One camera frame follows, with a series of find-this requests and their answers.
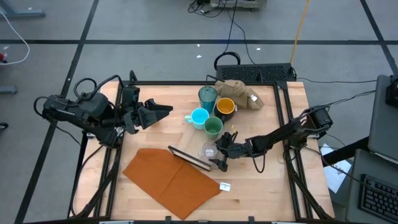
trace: orange cloth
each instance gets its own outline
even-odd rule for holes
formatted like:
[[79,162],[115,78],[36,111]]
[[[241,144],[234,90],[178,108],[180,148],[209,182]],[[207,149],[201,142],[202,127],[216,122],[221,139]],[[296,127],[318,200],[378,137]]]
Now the orange cloth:
[[163,149],[140,149],[123,171],[181,220],[221,190],[214,180]]

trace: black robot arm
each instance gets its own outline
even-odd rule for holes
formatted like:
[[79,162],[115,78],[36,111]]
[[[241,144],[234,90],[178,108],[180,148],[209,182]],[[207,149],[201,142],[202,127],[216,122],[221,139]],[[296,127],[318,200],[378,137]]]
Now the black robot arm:
[[[121,78],[114,75],[98,86],[90,78],[84,78],[74,87],[74,92],[78,98],[76,101],[64,99],[60,95],[49,97],[41,96],[34,102],[35,112],[44,119],[54,123],[56,121],[67,121],[79,128],[92,133],[96,136],[99,143],[106,147],[118,147],[118,132],[116,128],[122,127],[130,134],[136,134],[136,127],[143,129],[160,121],[168,116],[173,110],[172,106],[157,105],[153,99],[145,103],[138,102],[140,89],[133,85],[136,80],[134,73],[131,72],[131,82],[124,86]],[[108,81],[118,78],[121,88],[121,102],[113,105],[108,98],[98,90]],[[77,93],[77,86],[83,81],[91,81],[95,88],[91,93]],[[37,111],[37,100],[45,98],[43,112]]]
[[221,139],[216,141],[217,150],[224,155],[223,160],[210,159],[210,161],[217,164],[220,170],[226,172],[228,168],[227,158],[265,156],[267,151],[272,149],[273,145],[279,141],[288,140],[290,146],[302,148],[306,146],[308,136],[320,138],[333,124],[326,111],[327,107],[315,106],[306,109],[300,116],[291,119],[275,131],[267,135],[247,138],[245,143],[234,142],[238,132],[234,134],[225,132]]

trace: light blue mug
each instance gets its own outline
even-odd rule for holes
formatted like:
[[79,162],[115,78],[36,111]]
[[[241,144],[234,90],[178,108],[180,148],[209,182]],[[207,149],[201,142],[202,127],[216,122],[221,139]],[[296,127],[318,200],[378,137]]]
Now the light blue mug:
[[203,108],[197,108],[192,111],[190,116],[185,116],[185,122],[192,123],[196,129],[204,129],[205,121],[209,118],[209,112]]

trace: wooden tabletop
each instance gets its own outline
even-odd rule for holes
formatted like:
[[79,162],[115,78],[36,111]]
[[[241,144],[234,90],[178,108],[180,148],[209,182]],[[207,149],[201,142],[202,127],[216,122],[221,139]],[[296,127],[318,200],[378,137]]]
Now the wooden tabletop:
[[[308,108],[304,86],[300,82],[288,83],[288,86],[293,114],[298,116],[304,109]],[[125,134],[111,218],[115,220],[164,220],[165,216],[171,216],[173,220],[179,220],[178,217],[131,182],[123,175],[122,171],[140,148],[167,150],[169,145],[178,145],[187,125],[191,125],[184,121],[184,116],[189,115],[193,109],[199,107],[198,90],[201,86],[159,85],[139,87],[141,88],[140,101],[153,98],[158,104],[172,105],[174,110],[170,112],[168,117],[146,130],[140,130],[135,135]],[[236,142],[243,142],[245,138],[255,135],[268,134],[279,128],[273,87],[250,87],[261,97],[264,107],[257,111],[238,109],[231,120],[234,128],[239,131]],[[101,92],[114,102],[117,83],[108,83],[101,89]],[[287,122],[282,91],[280,91],[280,95],[284,109],[284,120]],[[318,149],[316,140],[309,139],[308,147]],[[85,157],[88,157],[97,148],[97,140],[89,140]],[[186,220],[247,221],[248,216],[254,216],[256,221],[294,220],[288,174],[282,158],[282,151],[282,143],[279,142],[267,153],[266,168],[262,174],[256,172],[251,158],[229,159],[227,172],[216,169],[212,169],[210,172],[201,170],[217,182],[230,183],[231,191],[223,191],[209,199],[191,213]],[[98,188],[104,152],[105,150],[100,151],[91,158],[81,173],[74,202],[76,212],[83,209]],[[334,217],[320,156],[312,151],[302,150],[302,160],[309,191],[324,210]],[[257,164],[262,165],[262,157],[258,157],[256,161]],[[301,214],[302,217],[305,217],[302,194],[299,188],[297,188],[297,192]],[[101,207],[102,215],[105,214],[107,199],[108,191],[104,193],[103,206]]]

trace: black keyboard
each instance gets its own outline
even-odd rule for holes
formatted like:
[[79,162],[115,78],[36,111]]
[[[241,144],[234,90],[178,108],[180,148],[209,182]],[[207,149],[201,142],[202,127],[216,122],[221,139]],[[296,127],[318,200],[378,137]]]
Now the black keyboard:
[[293,75],[288,74],[289,63],[258,64],[258,65],[219,65],[217,77],[224,80],[241,80],[242,82],[258,82],[259,75],[265,82],[295,81]]
[[366,174],[361,180],[371,187],[361,184],[359,209],[398,223],[398,187]]

